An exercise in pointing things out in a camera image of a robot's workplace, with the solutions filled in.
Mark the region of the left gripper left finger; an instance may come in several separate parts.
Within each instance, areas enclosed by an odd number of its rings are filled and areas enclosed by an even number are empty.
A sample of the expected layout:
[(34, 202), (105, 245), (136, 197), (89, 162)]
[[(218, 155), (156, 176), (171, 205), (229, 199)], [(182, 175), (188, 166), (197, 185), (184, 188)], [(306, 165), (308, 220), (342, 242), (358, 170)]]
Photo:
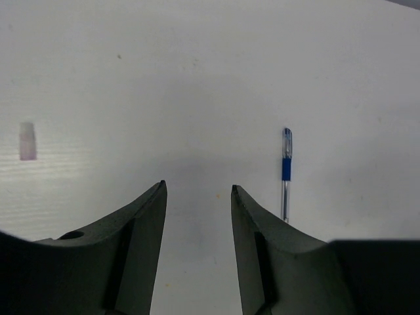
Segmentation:
[(167, 186), (58, 239), (1, 234), (2, 314), (149, 314)]

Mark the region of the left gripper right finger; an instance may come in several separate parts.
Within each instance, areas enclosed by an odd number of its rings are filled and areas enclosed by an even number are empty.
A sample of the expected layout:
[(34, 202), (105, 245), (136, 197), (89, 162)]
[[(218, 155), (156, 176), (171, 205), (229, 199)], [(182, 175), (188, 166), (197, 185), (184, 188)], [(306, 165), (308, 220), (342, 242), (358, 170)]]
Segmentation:
[(418, 314), (417, 240), (324, 242), (231, 193), (244, 314)]

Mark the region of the blue pen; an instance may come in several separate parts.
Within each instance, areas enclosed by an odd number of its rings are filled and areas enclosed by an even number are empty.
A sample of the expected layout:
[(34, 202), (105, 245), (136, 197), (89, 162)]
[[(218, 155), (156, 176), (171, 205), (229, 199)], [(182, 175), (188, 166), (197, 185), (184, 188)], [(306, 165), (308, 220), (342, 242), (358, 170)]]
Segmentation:
[(291, 161), (293, 154), (292, 132), (284, 128), (282, 132), (282, 220), (289, 222), (289, 183), (291, 182)]

